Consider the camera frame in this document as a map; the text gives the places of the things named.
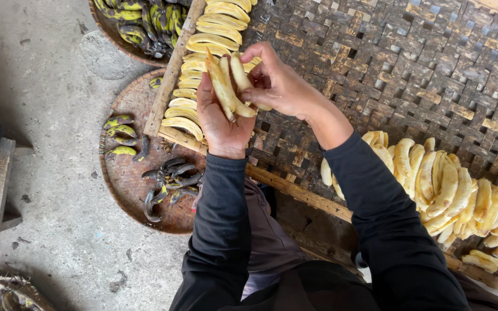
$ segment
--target wooden slat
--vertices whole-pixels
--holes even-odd
[[[153,107],[151,107],[151,112],[147,118],[147,123],[143,129],[143,133],[149,136],[157,136],[161,122],[164,117],[164,110],[168,104],[172,91],[176,86],[176,80],[180,74],[180,68],[184,60],[182,57],[188,53],[185,45],[196,31],[195,23],[199,17],[203,14],[205,10],[205,0],[193,0],[191,7],[188,12],[188,16],[185,19],[184,26],[182,27],[182,32],[180,32],[180,37],[172,52],[170,61],[168,62],[167,70],[164,73],[163,82],[159,87],[159,92],[155,97],[153,102]]]

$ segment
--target woven basket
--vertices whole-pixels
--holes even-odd
[[[116,46],[119,50],[124,52],[126,55],[131,58],[142,62],[144,64],[148,64],[155,67],[166,67],[169,61],[169,58],[164,56],[162,59],[151,59],[149,55],[143,53],[142,49],[133,46],[131,43],[128,43],[120,37],[118,33],[118,28],[116,27],[116,22],[114,20],[109,20],[106,18],[101,11],[97,9],[93,0],[88,0],[90,5],[90,12],[95,24],[99,28],[99,30],[103,33],[103,35],[109,39],[109,41]]]

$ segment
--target gray pants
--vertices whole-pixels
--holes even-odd
[[[193,201],[194,208],[203,191],[201,185],[199,196]],[[251,256],[247,265],[249,279],[241,299],[277,282],[281,273],[309,260],[268,214],[265,195],[249,177],[245,177],[245,201],[251,225]]]

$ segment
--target round woven basket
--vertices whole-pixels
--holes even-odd
[[[90,12],[95,24],[99,28],[99,30],[103,33],[103,35],[109,39],[109,41],[116,46],[119,50],[124,52],[126,55],[131,58],[140,61],[144,64],[148,64],[156,67],[166,67],[169,61],[169,58],[164,56],[162,59],[152,59],[149,55],[143,53],[142,49],[133,46],[131,43],[128,43],[120,37],[118,33],[118,28],[116,27],[116,22],[114,20],[110,20],[106,18],[101,11],[97,9],[93,0],[88,0],[90,5]]]
[[[138,137],[143,135],[143,128],[155,100],[157,89],[149,86],[149,81],[163,76],[165,69],[153,70],[130,83],[111,105],[107,118],[118,115],[131,115],[134,123],[131,126]],[[141,175],[151,169],[156,169],[171,158],[182,157],[189,163],[194,163],[197,170],[205,168],[205,157],[181,145],[176,145],[171,154],[163,150],[162,137],[149,137],[149,154],[141,162],[133,162],[131,155],[116,155],[113,159],[105,160],[105,152],[119,144],[107,140],[107,131],[101,130],[99,143],[99,161],[103,179],[114,201],[130,217],[138,223],[167,234],[188,235],[193,231],[195,213],[191,210],[192,196],[184,196],[175,205],[170,205],[170,195],[154,206],[153,212],[161,217],[161,221],[153,223],[143,213],[144,201],[150,190],[157,189],[154,180],[142,180]],[[133,147],[140,151],[141,146]]]

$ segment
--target hand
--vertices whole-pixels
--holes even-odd
[[[284,64],[270,43],[249,46],[241,61],[250,62],[255,56],[262,59],[249,73],[255,88],[245,90],[242,101],[261,103],[307,121],[326,150],[349,139],[354,130],[349,120],[329,99]]]
[[[197,88],[197,115],[209,143],[210,154],[226,159],[245,158],[255,118],[237,116],[236,122],[226,119],[207,73],[203,73]]]

